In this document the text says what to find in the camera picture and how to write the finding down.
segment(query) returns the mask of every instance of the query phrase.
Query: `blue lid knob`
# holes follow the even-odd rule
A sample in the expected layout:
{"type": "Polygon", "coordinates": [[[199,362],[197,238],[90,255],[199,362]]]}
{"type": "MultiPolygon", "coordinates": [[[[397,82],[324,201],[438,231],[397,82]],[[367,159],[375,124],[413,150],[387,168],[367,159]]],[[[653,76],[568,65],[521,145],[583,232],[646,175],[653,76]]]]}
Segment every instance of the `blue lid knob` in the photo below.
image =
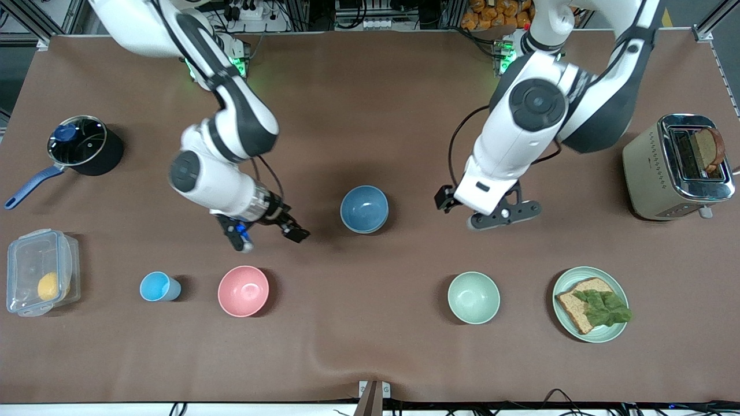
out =
{"type": "Polygon", "coordinates": [[[77,127],[74,124],[65,124],[54,129],[54,139],[57,141],[70,141],[77,135],[77,127]]]}

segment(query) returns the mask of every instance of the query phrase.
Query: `green leafy vegetable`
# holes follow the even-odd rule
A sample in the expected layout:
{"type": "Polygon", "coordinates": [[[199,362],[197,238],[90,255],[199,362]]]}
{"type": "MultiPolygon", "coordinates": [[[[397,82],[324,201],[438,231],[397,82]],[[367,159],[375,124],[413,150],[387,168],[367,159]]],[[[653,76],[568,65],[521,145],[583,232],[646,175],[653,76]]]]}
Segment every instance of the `green leafy vegetable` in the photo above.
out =
{"type": "Polygon", "coordinates": [[[586,318],[593,326],[612,326],[615,323],[627,323],[632,319],[632,311],[614,292],[577,290],[573,292],[573,296],[586,302],[586,318]]]}

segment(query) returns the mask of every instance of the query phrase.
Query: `round black joint cap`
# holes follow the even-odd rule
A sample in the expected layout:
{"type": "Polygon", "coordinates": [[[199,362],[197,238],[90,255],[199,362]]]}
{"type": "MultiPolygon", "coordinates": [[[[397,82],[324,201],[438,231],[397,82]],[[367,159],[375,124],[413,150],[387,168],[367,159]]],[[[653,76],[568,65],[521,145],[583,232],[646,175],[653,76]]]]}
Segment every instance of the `round black joint cap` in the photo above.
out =
{"type": "Polygon", "coordinates": [[[169,166],[169,181],[180,192],[190,192],[201,173],[201,161],[191,150],[180,153],[169,166]]]}
{"type": "Polygon", "coordinates": [[[565,115],[565,97],[558,87],[544,79],[518,83],[509,95],[509,106],[517,126],[530,132],[552,127],[565,115]]]}

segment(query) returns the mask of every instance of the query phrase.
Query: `blue pot handle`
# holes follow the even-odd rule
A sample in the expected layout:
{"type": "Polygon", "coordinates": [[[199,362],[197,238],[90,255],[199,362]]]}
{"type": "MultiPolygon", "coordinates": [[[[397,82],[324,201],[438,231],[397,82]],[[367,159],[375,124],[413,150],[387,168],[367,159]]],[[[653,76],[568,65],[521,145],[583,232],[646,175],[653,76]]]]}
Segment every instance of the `blue pot handle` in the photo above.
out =
{"type": "Polygon", "coordinates": [[[36,189],[38,185],[41,185],[41,182],[46,181],[48,178],[61,175],[64,173],[66,168],[66,166],[62,166],[60,164],[54,164],[53,166],[49,166],[41,172],[36,173],[28,180],[28,182],[26,182],[25,185],[21,187],[21,189],[18,189],[18,192],[16,192],[15,195],[11,196],[10,199],[5,202],[5,209],[13,209],[17,207],[18,204],[20,204],[21,201],[31,193],[31,191],[36,189]]]}

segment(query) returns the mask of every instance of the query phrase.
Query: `toaster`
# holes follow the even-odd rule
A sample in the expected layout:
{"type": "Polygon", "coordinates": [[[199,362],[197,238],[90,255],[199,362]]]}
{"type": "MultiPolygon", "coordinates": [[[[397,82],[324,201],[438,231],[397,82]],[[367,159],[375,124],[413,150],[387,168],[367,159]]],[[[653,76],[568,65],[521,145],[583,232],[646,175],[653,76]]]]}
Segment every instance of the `toaster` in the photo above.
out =
{"type": "Polygon", "coordinates": [[[704,169],[696,140],[705,127],[716,128],[703,115],[666,115],[622,151],[627,188],[635,212],[646,219],[670,221],[699,211],[711,218],[711,206],[735,193],[730,162],[704,169]]]}

